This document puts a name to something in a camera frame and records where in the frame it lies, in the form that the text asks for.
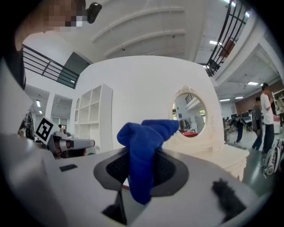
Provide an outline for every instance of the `white bookshelf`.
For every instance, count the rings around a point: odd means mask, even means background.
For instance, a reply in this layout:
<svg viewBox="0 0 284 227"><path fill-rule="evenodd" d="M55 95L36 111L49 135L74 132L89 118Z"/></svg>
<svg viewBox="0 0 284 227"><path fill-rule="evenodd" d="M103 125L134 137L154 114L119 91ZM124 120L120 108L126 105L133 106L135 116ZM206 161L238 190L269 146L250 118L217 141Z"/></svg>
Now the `white bookshelf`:
<svg viewBox="0 0 284 227"><path fill-rule="evenodd" d="M77 99L75 109L75 138L92 139L96 151L91 148L89 152L105 152L112 150L111 131L111 105L112 89L102 84Z"/></svg>

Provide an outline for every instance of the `jeans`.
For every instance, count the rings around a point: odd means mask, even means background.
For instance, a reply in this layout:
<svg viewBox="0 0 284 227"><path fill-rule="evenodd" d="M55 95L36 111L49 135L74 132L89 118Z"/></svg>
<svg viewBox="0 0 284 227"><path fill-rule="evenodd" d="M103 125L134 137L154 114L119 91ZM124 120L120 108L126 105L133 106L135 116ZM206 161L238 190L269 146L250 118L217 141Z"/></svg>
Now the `jeans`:
<svg viewBox="0 0 284 227"><path fill-rule="evenodd" d="M252 148L255 150L259 150L262 144L262 130L260 130L260 135L256 138L255 142L252 145Z"/></svg>
<svg viewBox="0 0 284 227"><path fill-rule="evenodd" d="M263 151L264 153L268 153L268 151L271 149L274 142L274 125L267 125L265 124L265 135L264 135L264 141L263 141Z"/></svg>
<svg viewBox="0 0 284 227"><path fill-rule="evenodd" d="M237 137L237 143L241 141L241 138L243 137L243 127L237 128L238 130L238 137Z"/></svg>
<svg viewBox="0 0 284 227"><path fill-rule="evenodd" d="M280 116L280 127L282 127L284 122L284 113L279 114L279 116Z"/></svg>

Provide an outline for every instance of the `gray pants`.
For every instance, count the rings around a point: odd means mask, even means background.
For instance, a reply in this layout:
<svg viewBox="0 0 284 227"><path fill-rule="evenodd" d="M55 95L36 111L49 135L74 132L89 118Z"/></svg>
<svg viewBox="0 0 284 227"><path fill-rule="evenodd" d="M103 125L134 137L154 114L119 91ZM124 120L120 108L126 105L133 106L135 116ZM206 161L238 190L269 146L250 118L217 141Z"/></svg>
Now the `gray pants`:
<svg viewBox="0 0 284 227"><path fill-rule="evenodd" d="M265 124L265 136L263 141L263 151L264 153L268 153L271 149L274 142L274 125L267 125Z"/></svg>

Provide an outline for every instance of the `oval mirror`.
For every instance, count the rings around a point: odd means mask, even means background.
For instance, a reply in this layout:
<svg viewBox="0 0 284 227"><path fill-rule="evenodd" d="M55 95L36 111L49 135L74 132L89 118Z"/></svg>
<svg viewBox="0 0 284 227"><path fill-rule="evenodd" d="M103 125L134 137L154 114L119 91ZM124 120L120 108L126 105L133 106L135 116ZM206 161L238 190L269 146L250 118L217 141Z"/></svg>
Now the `oval mirror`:
<svg viewBox="0 0 284 227"><path fill-rule="evenodd" d="M185 137L195 137L203 130L206 112L194 94L182 94L173 104L173 119L179 121L179 131Z"/></svg>

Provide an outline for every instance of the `black railing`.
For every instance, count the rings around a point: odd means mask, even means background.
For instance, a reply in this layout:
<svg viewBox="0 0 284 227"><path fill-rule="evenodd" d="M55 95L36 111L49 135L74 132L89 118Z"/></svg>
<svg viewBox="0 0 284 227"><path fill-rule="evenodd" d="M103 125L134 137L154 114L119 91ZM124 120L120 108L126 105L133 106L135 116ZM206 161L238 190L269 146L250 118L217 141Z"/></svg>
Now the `black railing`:
<svg viewBox="0 0 284 227"><path fill-rule="evenodd" d="M24 67L58 83L75 89L79 75L56 61L23 45Z"/></svg>
<svg viewBox="0 0 284 227"><path fill-rule="evenodd" d="M235 46L235 43L237 42L237 36L242 28L246 23L244 22L245 14L247 12L247 9L244 7L242 2L240 0L234 1L235 7L233 10L233 13L231 13L232 9L232 0L228 4L228 10L225 17L224 25L221 30L217 45L215 46L208 62L207 66L208 68L208 75L213 76L218 69L220 68L220 65L224 63L224 58L227 58L230 54L231 50Z"/></svg>
<svg viewBox="0 0 284 227"><path fill-rule="evenodd" d="M186 104L189 104L189 102L190 102L191 100L193 100L193 96L190 95L190 94L188 94L188 95L186 96L185 100L186 100Z"/></svg>

